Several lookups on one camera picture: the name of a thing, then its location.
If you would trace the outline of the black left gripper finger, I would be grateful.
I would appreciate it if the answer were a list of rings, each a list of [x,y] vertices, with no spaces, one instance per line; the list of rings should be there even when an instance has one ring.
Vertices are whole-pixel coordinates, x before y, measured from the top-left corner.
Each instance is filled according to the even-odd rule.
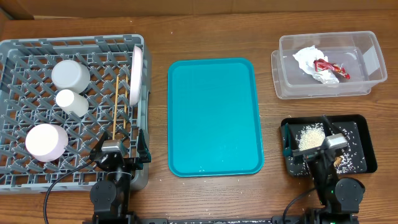
[[[137,140],[137,153],[138,158],[141,160],[142,163],[152,162],[152,157],[146,144],[145,134],[142,129],[139,130],[139,136]]]
[[[94,148],[90,151],[89,159],[91,161],[95,161],[96,159],[99,159],[101,157],[101,155],[103,154],[103,150],[101,148],[104,142],[107,141],[108,139],[109,139],[109,134],[107,131],[105,131],[98,140],[98,142],[96,143],[96,145],[94,146]]]

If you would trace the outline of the pale green bowl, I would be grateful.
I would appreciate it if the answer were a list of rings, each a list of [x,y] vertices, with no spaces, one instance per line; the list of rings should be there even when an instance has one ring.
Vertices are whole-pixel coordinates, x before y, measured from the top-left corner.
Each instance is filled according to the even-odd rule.
[[[83,92],[89,85],[90,72],[86,66],[74,60],[63,60],[52,69],[51,79],[58,90]]]

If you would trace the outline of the white napkin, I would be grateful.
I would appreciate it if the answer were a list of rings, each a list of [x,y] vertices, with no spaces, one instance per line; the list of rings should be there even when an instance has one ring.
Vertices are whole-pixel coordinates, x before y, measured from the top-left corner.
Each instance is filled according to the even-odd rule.
[[[300,69],[302,69],[306,74],[311,75],[315,80],[320,81],[322,84],[339,83],[339,80],[331,71],[329,71],[329,69],[320,70],[320,68],[315,68],[316,60],[322,59],[325,62],[328,62],[328,57],[314,45],[299,50],[296,54],[293,54],[293,57],[298,61]]]

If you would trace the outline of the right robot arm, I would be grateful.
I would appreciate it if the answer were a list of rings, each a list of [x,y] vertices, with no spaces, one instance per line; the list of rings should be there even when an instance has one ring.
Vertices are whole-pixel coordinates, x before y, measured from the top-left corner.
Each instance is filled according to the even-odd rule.
[[[284,157],[293,163],[304,163],[313,178],[314,187],[294,198],[285,208],[282,223],[358,223],[359,204],[365,193],[365,186],[357,179],[339,178],[334,162],[348,147],[346,135],[327,116],[321,117],[325,137],[319,146],[300,150],[291,131],[291,125],[284,125]],[[316,191],[323,208],[308,208],[300,218],[287,218],[289,208],[298,200]]]

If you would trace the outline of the white cup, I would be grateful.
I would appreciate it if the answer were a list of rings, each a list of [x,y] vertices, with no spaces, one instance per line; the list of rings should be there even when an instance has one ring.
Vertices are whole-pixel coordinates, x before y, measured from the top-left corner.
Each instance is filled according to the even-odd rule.
[[[55,98],[56,104],[66,113],[74,112],[78,117],[88,112],[89,102],[84,97],[71,90],[61,90]]]

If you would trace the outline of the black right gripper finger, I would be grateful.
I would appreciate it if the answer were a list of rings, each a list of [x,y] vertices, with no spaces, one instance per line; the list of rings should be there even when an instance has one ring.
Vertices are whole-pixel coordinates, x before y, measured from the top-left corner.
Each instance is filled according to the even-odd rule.
[[[290,157],[293,155],[293,148],[292,148],[292,132],[290,130],[289,123],[286,123],[284,125],[284,133],[285,133],[285,138],[284,138],[284,149],[283,149],[283,156],[284,157]]]
[[[327,115],[322,115],[323,130],[326,136],[331,136],[334,134],[341,134],[341,130],[337,128],[329,119]]]

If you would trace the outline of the white round plate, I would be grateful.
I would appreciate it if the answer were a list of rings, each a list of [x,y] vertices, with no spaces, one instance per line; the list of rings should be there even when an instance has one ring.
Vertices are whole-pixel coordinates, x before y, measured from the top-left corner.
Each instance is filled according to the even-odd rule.
[[[138,103],[141,94],[142,83],[142,67],[143,67],[142,50],[135,46],[132,54],[132,67],[130,77],[129,105],[133,106]]]

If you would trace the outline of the red snack wrapper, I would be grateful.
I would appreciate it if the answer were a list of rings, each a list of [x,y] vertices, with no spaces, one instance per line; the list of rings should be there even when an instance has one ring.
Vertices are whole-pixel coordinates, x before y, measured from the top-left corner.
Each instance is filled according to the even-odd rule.
[[[339,67],[335,63],[327,62],[326,60],[321,59],[321,58],[318,60],[315,60],[313,63],[314,63],[316,72],[322,72],[324,70],[331,70],[332,72],[336,72],[336,73],[340,74],[345,79],[351,78],[350,75],[346,72],[346,70],[343,67]]]

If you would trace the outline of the pink bowl with scraps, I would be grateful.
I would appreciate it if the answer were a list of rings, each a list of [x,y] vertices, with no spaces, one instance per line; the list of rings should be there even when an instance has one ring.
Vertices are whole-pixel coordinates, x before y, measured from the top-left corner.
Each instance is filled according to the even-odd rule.
[[[67,132],[55,124],[39,124],[34,126],[25,139],[28,152],[40,162],[58,159],[68,145]]]

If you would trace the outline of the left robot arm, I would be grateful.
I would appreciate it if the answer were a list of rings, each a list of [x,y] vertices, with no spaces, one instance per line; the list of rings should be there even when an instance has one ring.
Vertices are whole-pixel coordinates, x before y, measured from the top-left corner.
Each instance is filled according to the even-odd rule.
[[[122,141],[111,140],[107,132],[103,133],[90,151],[89,160],[83,165],[66,172],[48,188],[44,204],[44,223],[48,223],[47,202],[52,189],[69,175],[87,168],[92,163],[107,173],[105,179],[98,181],[90,190],[90,200],[94,206],[92,223],[140,223],[134,212],[128,210],[131,181],[137,170],[152,162],[145,140],[145,132],[140,129],[137,141],[137,156],[124,157],[126,148]]]

